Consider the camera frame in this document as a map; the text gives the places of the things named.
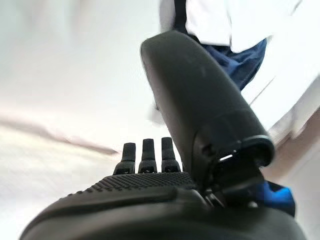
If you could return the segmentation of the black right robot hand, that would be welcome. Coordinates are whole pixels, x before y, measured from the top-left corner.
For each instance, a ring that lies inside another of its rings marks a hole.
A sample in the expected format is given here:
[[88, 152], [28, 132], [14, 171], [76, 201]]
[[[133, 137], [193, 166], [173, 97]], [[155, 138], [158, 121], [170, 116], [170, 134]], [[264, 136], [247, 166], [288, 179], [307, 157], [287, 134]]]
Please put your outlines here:
[[39, 213], [23, 240], [303, 240], [295, 201], [261, 168], [275, 147], [237, 86], [190, 37], [170, 31], [145, 40], [140, 56], [169, 130], [136, 145], [84, 191]]

